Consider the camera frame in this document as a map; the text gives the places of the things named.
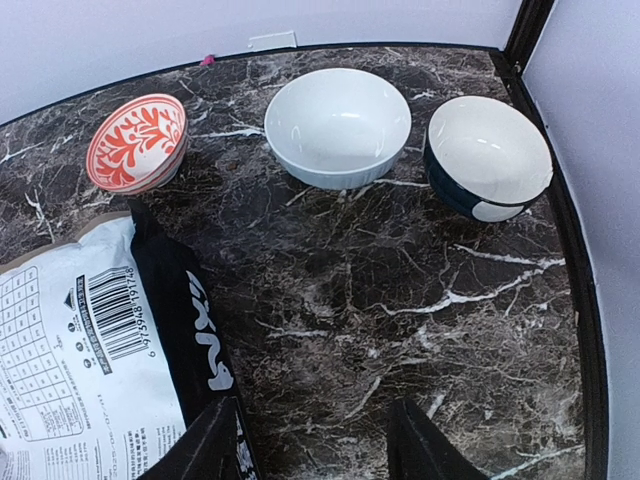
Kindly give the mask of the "brown pet food bag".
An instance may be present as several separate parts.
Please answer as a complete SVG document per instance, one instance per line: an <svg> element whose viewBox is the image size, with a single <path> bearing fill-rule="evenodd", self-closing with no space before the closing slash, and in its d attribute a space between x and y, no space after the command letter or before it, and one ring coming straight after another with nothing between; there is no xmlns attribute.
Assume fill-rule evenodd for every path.
<svg viewBox="0 0 640 480"><path fill-rule="evenodd" d="M1 268L1 475L144 479L215 400L260 477L194 252L142 203Z"/></svg>

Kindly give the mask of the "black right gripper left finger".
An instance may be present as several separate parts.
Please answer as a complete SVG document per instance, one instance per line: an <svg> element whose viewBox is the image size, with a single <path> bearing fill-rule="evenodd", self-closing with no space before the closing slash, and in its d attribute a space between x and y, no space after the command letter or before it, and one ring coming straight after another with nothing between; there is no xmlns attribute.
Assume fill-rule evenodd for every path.
<svg viewBox="0 0 640 480"><path fill-rule="evenodd" d="M235 414L233 399L213 401L144 480L237 479Z"/></svg>

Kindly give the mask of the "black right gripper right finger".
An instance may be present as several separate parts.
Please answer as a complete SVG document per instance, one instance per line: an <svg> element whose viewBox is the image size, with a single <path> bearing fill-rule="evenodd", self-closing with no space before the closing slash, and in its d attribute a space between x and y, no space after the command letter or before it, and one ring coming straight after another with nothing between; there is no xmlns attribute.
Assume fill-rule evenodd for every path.
<svg viewBox="0 0 640 480"><path fill-rule="evenodd" d="M387 429L390 479L487 480L411 399L392 402Z"/></svg>

